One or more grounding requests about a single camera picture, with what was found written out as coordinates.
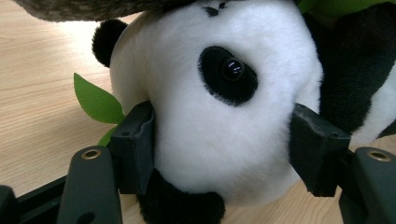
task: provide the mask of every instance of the black panda ear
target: black panda ear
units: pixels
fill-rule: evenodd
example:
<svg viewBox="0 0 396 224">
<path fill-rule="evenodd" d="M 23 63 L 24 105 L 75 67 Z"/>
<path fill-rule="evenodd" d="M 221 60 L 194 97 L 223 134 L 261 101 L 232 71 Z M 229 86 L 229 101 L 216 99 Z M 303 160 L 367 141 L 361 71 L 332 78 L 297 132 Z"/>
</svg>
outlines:
<svg viewBox="0 0 396 224">
<path fill-rule="evenodd" d="M 120 20 L 103 21 L 92 39 L 92 51 L 99 63 L 110 66 L 111 54 L 123 30 L 128 25 Z"/>
</svg>

